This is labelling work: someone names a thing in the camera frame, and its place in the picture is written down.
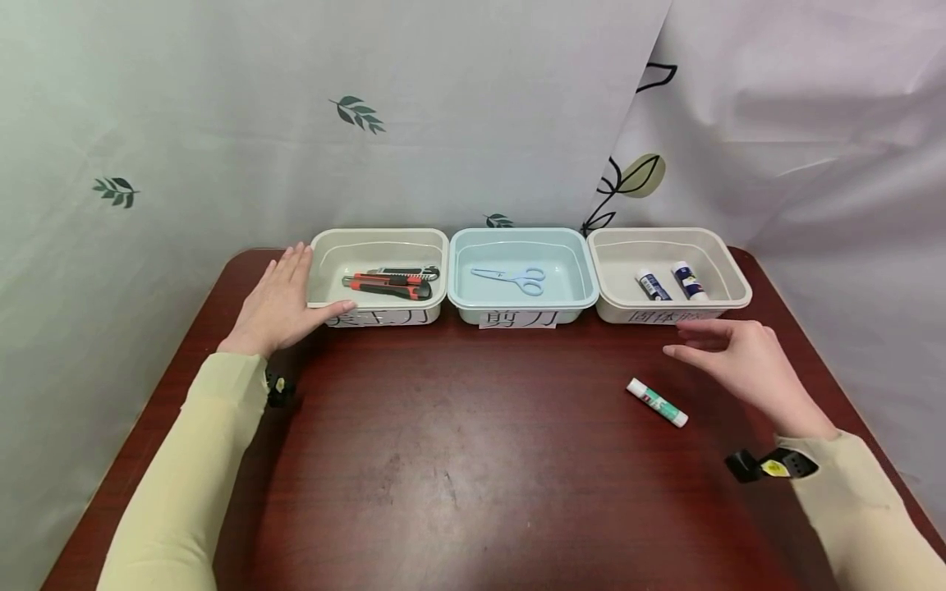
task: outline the hand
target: hand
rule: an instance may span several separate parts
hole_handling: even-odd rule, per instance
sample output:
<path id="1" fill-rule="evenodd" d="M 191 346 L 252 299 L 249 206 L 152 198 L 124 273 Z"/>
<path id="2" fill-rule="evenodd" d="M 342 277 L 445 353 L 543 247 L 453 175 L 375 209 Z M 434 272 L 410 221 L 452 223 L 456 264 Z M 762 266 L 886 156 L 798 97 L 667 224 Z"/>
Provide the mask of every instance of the hand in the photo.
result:
<path id="1" fill-rule="evenodd" d="M 756 321 L 683 321 L 685 345 L 663 352 L 699 368 L 769 416 L 780 435 L 834 439 L 837 428 L 801 385 L 775 331 Z"/>
<path id="2" fill-rule="evenodd" d="M 243 302 L 230 336 L 217 350 L 269 357 L 302 340 L 328 319 L 355 309 L 346 300 L 324 308 L 307 307 L 306 285 L 312 268 L 312 249 L 300 242 L 270 261 L 262 279 Z"/>

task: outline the light blue plastic container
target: light blue plastic container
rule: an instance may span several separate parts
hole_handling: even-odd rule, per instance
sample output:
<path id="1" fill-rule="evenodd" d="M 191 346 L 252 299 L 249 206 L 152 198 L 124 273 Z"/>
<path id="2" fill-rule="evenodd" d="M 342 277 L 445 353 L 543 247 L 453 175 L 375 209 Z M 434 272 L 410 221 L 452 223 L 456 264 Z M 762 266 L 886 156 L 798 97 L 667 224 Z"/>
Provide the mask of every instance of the light blue plastic container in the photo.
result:
<path id="1" fill-rule="evenodd" d="M 471 228 L 450 239 L 447 296 L 470 324 L 565 324 L 598 301 L 598 277 L 584 238 L 568 228 Z M 545 271 L 543 293 L 530 296 L 514 283 L 472 274 L 494 269 Z M 517 314 L 534 312 L 535 314 Z"/>

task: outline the person's left hand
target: person's left hand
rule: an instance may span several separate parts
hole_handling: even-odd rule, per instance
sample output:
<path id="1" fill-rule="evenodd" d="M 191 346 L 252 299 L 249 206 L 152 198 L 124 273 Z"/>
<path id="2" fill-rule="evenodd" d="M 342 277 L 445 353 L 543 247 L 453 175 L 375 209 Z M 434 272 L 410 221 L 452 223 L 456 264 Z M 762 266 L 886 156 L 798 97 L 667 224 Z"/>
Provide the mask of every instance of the person's left hand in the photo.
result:
<path id="1" fill-rule="evenodd" d="M 268 358 L 302 340 L 323 322 L 355 309 L 351 300 L 324 308 L 308 308 L 306 285 L 312 267 L 312 248 L 300 242 L 270 261 L 262 279 L 243 302 L 230 336 L 219 353 Z"/>

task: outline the leaf print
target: leaf print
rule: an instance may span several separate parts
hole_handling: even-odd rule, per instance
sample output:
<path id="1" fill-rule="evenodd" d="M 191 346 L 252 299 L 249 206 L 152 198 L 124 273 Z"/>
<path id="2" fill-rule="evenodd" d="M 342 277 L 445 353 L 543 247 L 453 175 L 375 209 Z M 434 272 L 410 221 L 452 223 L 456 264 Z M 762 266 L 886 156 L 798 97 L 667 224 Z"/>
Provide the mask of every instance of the leaf print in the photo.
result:
<path id="1" fill-rule="evenodd" d="M 657 190 L 667 164 L 657 154 L 644 154 L 622 173 L 617 192 L 627 197 L 644 198 Z"/>
<path id="2" fill-rule="evenodd" d="M 351 123 L 352 125 L 355 125 L 354 119 L 352 119 L 351 115 L 349 115 L 348 113 L 344 111 L 344 109 L 342 109 L 341 105 L 336 108 L 339 110 L 339 117 L 342 118 L 342 121 L 344 121 L 345 123 Z"/>
<path id="3" fill-rule="evenodd" d="M 653 82 L 646 82 L 638 90 L 634 91 L 636 93 L 642 93 L 648 88 L 654 88 L 655 86 L 663 86 L 664 84 L 669 84 L 674 76 L 676 76 L 676 66 L 672 64 L 657 63 L 655 61 L 648 61 L 647 65 L 644 67 L 643 75 L 641 75 L 641 80 L 644 79 L 653 79 L 653 77 L 648 76 L 655 70 L 664 70 L 666 73 L 663 75 L 663 78 L 656 79 Z"/>
<path id="4" fill-rule="evenodd" d="M 125 209 L 129 209 L 132 206 L 135 194 L 140 193 L 140 191 L 134 190 L 131 183 L 121 177 L 102 177 L 101 179 L 96 179 L 96 186 L 92 187 L 92 190 L 101 192 L 103 199 L 112 200 L 112 206 L 124 203 Z"/>
<path id="5" fill-rule="evenodd" d="M 612 182 L 608 177 L 610 173 L 605 172 L 599 181 L 598 193 L 604 193 L 606 197 L 595 208 L 594 212 L 585 220 L 581 226 L 581 233 L 587 237 L 593 230 L 598 230 L 607 226 L 617 215 L 617 212 L 607 212 L 601 214 L 601 210 L 607 205 L 615 195 L 625 195 L 631 198 L 647 197 L 657 190 L 660 182 L 663 181 L 663 175 L 667 171 L 666 161 L 659 154 L 644 154 L 634 161 L 624 172 L 615 162 L 614 158 L 608 158 L 607 164 L 613 171 Z M 600 183 L 603 183 L 606 189 L 602 189 Z"/>
<path id="6" fill-rule="evenodd" d="M 483 216 L 486 218 L 487 228 L 514 228 L 513 221 L 503 214 L 493 214 L 492 216 Z"/>
<path id="7" fill-rule="evenodd" d="M 362 101 L 357 96 L 344 96 L 342 100 L 329 100 L 329 102 L 335 104 L 335 109 L 339 114 L 339 119 L 345 123 L 357 125 L 364 130 L 364 122 L 367 121 L 367 130 L 374 135 L 377 135 L 379 131 L 385 131 L 385 129 L 380 126 L 380 124 L 384 122 L 371 114 L 377 113 L 377 111 L 368 105 L 359 105 L 358 103 L 364 101 Z"/>

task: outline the light green sleeve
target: light green sleeve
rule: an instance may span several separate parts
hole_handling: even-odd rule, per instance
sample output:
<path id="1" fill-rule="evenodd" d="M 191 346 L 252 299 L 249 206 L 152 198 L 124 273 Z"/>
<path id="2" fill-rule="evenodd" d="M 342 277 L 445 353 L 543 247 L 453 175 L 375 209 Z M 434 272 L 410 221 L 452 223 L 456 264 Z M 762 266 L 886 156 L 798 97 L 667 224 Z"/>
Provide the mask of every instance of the light green sleeve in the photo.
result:
<path id="1" fill-rule="evenodd" d="M 946 589 L 946 565 L 910 520 L 864 441 L 777 438 L 819 469 L 792 480 L 842 591 Z"/>
<path id="2" fill-rule="evenodd" d="M 266 360 L 204 361 L 115 532 L 99 591 L 208 591 L 237 468 L 266 407 Z"/>

